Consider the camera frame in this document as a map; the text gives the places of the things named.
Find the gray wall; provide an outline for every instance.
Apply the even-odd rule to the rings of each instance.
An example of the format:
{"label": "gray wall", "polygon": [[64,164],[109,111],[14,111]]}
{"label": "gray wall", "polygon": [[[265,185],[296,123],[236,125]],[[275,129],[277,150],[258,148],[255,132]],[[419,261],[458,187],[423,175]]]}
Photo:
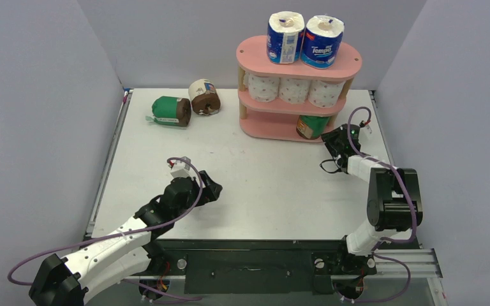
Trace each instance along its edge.
{"label": "gray wall", "polygon": [[450,305],[490,305],[490,1],[428,0],[377,100],[397,165],[418,171]]}
{"label": "gray wall", "polygon": [[265,35],[271,13],[324,13],[346,24],[363,56],[354,88],[376,89],[425,0],[78,0],[118,77],[129,87],[188,87],[198,78],[237,87],[235,49]]}
{"label": "gray wall", "polygon": [[123,98],[76,0],[17,2],[0,1],[0,305],[33,304],[15,263],[82,238]]}

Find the purple cable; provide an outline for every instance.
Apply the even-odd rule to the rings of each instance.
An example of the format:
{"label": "purple cable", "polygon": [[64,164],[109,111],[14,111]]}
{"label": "purple cable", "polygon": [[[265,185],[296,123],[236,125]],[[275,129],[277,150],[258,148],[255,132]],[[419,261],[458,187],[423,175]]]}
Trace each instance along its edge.
{"label": "purple cable", "polygon": [[163,224],[155,225],[155,226],[150,226],[148,228],[135,229],[133,231],[127,231],[127,232],[113,234],[113,235],[108,235],[108,236],[104,236],[104,237],[93,238],[93,239],[88,240],[88,241],[82,241],[82,242],[78,242],[76,244],[67,245],[67,246],[64,246],[64,247],[56,247],[55,249],[50,249],[50,250],[47,250],[47,251],[43,251],[43,252],[37,253],[35,255],[32,255],[32,256],[30,256],[30,257],[28,257],[28,258],[20,261],[19,263],[17,263],[8,272],[8,275],[6,276],[6,278],[8,279],[8,281],[11,282],[12,284],[16,284],[16,285],[20,285],[20,286],[31,286],[31,285],[33,285],[32,282],[22,282],[22,281],[19,281],[19,280],[15,280],[12,277],[12,274],[16,270],[18,270],[18,268],[20,268],[24,264],[26,264],[26,263],[28,263],[28,262],[36,259],[36,258],[39,258],[39,257],[44,256],[44,255],[47,255],[47,254],[52,254],[52,253],[55,253],[55,252],[67,250],[67,249],[73,249],[73,248],[76,248],[76,247],[83,247],[83,246],[86,246],[86,245],[89,245],[89,244],[94,244],[96,242],[100,242],[100,241],[104,241],[104,240],[108,240],[108,239],[112,239],[112,238],[122,237],[123,234],[130,235],[130,234],[142,233],[142,232],[145,232],[145,231],[156,230],[158,228],[163,228],[163,227],[165,227],[167,225],[170,225],[172,223],[175,223],[175,222],[181,220],[186,215],[188,215],[191,212],[191,210],[193,210],[193,208],[200,201],[200,198],[202,197],[202,189],[204,188],[204,183],[202,182],[202,179],[200,178],[200,172],[198,172],[198,170],[189,161],[187,161],[185,159],[182,159],[182,158],[179,158],[179,157],[170,157],[170,158],[168,158],[166,160],[166,162],[170,162],[170,161],[181,161],[183,163],[188,164],[191,167],[191,169],[194,170],[194,172],[196,173],[196,175],[198,177],[198,180],[200,181],[200,192],[198,193],[198,196],[196,197],[196,199],[195,199],[194,203],[192,204],[192,206],[190,206],[190,208],[187,209],[182,215],[180,215],[179,217],[175,218],[174,220],[165,222]]}
{"label": "purple cable", "polygon": [[151,292],[155,292],[159,295],[163,295],[163,296],[167,296],[169,298],[175,298],[175,299],[178,299],[179,301],[156,301],[154,300],[153,303],[158,303],[158,304],[177,304],[177,303],[183,303],[183,302],[194,302],[194,301],[199,301],[201,300],[202,298],[200,296],[195,296],[193,298],[188,298],[188,297],[185,297],[185,296],[178,296],[178,295],[173,295],[171,293],[167,293],[167,292],[162,292],[160,290],[157,290],[153,287],[149,287],[148,285],[145,285],[145,284],[142,284],[141,282],[135,282],[133,280],[128,280],[128,279],[124,279],[123,282],[127,282],[129,284],[133,284],[133,285],[137,285],[137,286],[140,286],[142,288],[144,288],[145,290],[149,290]]}
{"label": "purple cable", "polygon": [[[350,116],[348,117],[348,127],[350,127],[352,117],[359,110],[367,110],[367,112],[369,113],[369,117],[367,118],[367,121],[371,120],[371,115],[372,115],[371,110],[366,106],[360,106],[360,107],[356,108],[355,110],[353,110],[352,113],[350,113]],[[356,146],[352,142],[352,137],[350,136],[350,128],[346,129],[346,137],[348,138],[348,141],[350,142],[350,146],[352,147],[352,150],[354,150],[354,152],[356,154],[358,154],[361,157],[367,157],[368,159],[380,164],[381,166],[384,166],[384,167],[392,170],[392,172],[394,173],[394,175],[397,179],[397,182],[399,182],[399,186],[401,186],[401,190],[403,191],[406,202],[407,202],[408,207],[410,209],[410,217],[412,219],[412,232],[410,233],[410,237],[408,239],[402,239],[402,240],[392,239],[389,237],[381,237],[380,240],[390,241],[390,242],[394,242],[396,244],[405,244],[405,243],[409,243],[409,242],[414,241],[414,239],[416,238],[416,230],[418,227],[418,225],[417,225],[418,221],[416,219],[416,212],[414,211],[414,205],[412,204],[412,200],[410,199],[410,195],[408,194],[408,191],[406,190],[405,183],[403,183],[403,179],[401,178],[401,176],[399,175],[397,170],[391,164],[384,163],[382,161],[379,161],[376,158],[367,156],[367,155],[363,154],[362,152],[358,151],[358,149],[356,149]],[[383,302],[391,301],[395,298],[400,297],[403,293],[406,292],[406,290],[408,290],[408,286],[410,285],[410,279],[411,279],[410,269],[408,268],[408,266],[405,263],[403,263],[400,260],[397,260],[395,258],[388,258],[388,257],[384,257],[384,256],[380,256],[380,255],[375,254],[375,251],[379,248],[380,244],[382,244],[382,241],[379,241],[371,250],[374,257],[384,259],[384,260],[393,261],[395,263],[399,263],[400,265],[402,265],[406,269],[407,278],[406,278],[406,283],[405,283],[405,286],[403,287],[403,289],[397,294],[394,294],[388,298],[381,298],[379,300],[354,300],[353,301],[353,300],[349,300],[348,298],[345,298],[345,297],[343,297],[343,299],[345,299],[347,301],[353,301],[354,303],[383,303]]]}

